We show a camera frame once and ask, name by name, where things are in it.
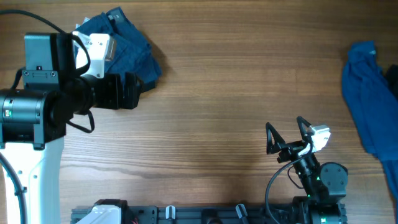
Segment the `folded light patterned garment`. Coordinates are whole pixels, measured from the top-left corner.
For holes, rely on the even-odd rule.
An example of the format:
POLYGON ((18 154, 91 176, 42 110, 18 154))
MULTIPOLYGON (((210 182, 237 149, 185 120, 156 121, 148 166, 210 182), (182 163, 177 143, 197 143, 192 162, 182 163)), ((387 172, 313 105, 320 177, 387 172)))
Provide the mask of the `folded light patterned garment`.
POLYGON ((89 20, 90 20, 90 18, 85 17, 84 20, 83 20, 83 22, 82 22, 81 24, 76 24, 76 25, 75 25, 75 28, 76 28, 76 29, 79 28, 81 25, 83 25, 84 23, 88 22, 89 20))

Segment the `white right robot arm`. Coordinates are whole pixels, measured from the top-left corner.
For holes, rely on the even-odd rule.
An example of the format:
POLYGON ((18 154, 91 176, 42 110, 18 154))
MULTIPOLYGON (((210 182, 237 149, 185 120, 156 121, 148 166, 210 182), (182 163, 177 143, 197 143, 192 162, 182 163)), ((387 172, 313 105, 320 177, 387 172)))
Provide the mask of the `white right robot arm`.
POLYGON ((275 127, 266 123, 266 153, 277 154, 277 162, 284 165, 269 180, 265 196, 265 217, 271 223, 346 223, 345 205, 348 169, 336 162, 318 162, 315 153, 327 144, 331 132, 325 125, 315 126, 301 116, 296 118, 301 139, 286 142, 275 127), (295 196, 287 205, 269 203, 269 193, 276 178, 295 169, 301 182, 294 183, 305 191, 304 196, 295 196))

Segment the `dark blue denim shorts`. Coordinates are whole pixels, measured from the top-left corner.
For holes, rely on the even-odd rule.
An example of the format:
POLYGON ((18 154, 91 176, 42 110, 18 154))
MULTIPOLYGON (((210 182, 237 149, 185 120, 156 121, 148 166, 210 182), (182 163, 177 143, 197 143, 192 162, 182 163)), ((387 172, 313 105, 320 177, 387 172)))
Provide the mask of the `dark blue denim shorts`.
POLYGON ((144 82, 145 91, 155 88, 162 70, 152 46, 120 7, 92 17, 75 30, 85 35, 109 34, 116 41, 116 51, 114 58, 104 64, 104 71, 119 74, 123 83, 127 72, 134 73, 144 82))

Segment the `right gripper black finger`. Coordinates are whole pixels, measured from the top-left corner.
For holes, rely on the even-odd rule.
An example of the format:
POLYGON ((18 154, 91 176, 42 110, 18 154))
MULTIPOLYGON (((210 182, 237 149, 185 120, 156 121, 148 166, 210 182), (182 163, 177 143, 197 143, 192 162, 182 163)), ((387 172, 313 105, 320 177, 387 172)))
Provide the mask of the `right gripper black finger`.
POLYGON ((302 140, 305 142, 310 141, 310 136, 308 135, 308 128, 312 125, 310 122, 308 122, 306 119, 304 119, 301 116, 297 117, 297 124, 298 128, 302 137, 302 140))
POLYGON ((276 131, 270 122, 266 123, 266 135, 267 135, 267 154, 275 154, 283 150, 285 147, 285 141, 282 136, 276 131))

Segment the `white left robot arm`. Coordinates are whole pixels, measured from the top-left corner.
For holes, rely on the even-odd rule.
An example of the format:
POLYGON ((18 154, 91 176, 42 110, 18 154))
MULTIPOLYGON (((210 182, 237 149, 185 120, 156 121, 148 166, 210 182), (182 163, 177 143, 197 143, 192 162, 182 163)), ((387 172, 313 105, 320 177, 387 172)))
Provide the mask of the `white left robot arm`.
POLYGON ((25 67, 1 90, 1 164, 9 223, 58 223, 59 174, 67 126, 92 108, 134 109, 143 82, 106 73, 108 34, 26 34, 25 67))

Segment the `crumpled blue garment pile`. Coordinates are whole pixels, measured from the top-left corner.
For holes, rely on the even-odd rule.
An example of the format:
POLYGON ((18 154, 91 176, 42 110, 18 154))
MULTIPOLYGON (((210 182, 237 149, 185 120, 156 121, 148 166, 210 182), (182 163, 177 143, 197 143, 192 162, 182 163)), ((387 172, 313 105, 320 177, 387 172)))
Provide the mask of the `crumpled blue garment pile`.
POLYGON ((379 159, 397 198, 397 99, 376 62, 372 40, 354 43, 348 51, 342 92, 364 149, 379 159))

